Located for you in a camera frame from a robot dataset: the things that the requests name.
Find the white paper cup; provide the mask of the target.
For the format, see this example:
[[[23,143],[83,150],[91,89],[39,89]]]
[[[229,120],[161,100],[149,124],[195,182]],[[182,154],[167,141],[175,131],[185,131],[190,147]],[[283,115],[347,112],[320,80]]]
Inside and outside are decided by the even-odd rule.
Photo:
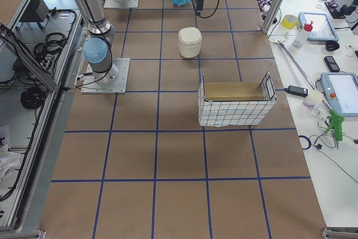
[[[310,90],[308,95],[303,100],[303,105],[306,107],[313,107],[315,104],[321,102],[323,94],[318,90]]]

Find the black phone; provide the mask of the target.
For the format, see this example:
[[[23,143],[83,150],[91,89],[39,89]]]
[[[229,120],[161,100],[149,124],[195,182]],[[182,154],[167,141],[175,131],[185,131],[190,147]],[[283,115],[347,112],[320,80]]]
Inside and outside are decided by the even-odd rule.
[[[330,72],[339,72],[340,68],[337,64],[337,62],[335,61],[333,56],[326,56],[324,57],[324,62],[326,64],[326,66],[328,67]]]

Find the teach pendant near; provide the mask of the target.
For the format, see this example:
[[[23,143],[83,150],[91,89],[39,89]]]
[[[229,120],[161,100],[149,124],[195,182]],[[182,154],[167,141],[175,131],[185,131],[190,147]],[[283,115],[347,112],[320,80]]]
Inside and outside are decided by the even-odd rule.
[[[321,74],[321,85],[331,108],[344,117],[357,117],[357,75],[347,72]]]

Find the teach pendant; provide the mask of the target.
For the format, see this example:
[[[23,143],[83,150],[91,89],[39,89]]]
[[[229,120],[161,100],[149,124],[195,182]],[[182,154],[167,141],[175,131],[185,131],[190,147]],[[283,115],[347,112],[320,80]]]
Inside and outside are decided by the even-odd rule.
[[[300,27],[303,27],[305,23],[313,23],[308,41],[339,41],[335,28],[326,13],[300,12],[298,20]]]
[[[347,72],[321,74],[321,85],[331,108],[344,117],[357,117],[357,75]]]

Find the yellow tape roll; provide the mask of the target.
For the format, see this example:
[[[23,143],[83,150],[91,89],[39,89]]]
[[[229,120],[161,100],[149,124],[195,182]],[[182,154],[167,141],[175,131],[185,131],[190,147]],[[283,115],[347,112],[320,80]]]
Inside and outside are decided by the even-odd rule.
[[[297,20],[296,16],[287,14],[283,17],[281,25],[286,29],[293,29],[297,24]]]

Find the black round cap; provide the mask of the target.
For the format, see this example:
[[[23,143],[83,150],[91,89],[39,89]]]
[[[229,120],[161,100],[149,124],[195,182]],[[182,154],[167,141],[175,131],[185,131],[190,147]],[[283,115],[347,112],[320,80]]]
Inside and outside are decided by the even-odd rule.
[[[333,41],[333,40],[328,40],[325,44],[325,49],[328,52],[333,52],[336,51],[340,48],[340,45],[338,42]]]

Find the checkered cardboard box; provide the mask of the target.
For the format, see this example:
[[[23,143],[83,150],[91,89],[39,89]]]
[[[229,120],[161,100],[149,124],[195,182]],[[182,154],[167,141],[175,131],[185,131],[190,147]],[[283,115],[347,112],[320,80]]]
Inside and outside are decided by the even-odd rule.
[[[202,74],[198,94],[201,126],[257,125],[277,102],[269,72],[261,82],[208,82]]]

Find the teach pendant far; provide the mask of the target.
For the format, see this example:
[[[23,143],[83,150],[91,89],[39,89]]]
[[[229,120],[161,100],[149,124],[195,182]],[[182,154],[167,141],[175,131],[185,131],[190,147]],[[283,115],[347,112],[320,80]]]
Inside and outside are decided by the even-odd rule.
[[[303,27],[305,23],[313,23],[308,41],[339,41],[335,28],[326,13],[300,12],[298,20],[300,27]]]

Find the clear bottle red cap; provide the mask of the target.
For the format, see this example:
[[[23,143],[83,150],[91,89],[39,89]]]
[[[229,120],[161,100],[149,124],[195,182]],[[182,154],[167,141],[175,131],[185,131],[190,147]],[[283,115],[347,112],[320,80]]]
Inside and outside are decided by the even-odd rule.
[[[303,44],[307,41],[307,38],[311,31],[313,30],[313,21],[305,21],[304,26],[301,29],[301,32],[297,35],[293,41],[293,46],[296,48],[301,48]]]

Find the black power adapter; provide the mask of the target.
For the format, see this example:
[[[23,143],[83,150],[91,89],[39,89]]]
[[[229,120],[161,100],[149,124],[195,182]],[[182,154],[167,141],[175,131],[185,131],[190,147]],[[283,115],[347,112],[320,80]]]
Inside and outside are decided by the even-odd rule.
[[[284,88],[284,91],[294,96],[307,97],[308,95],[308,89],[299,86],[289,85]]]

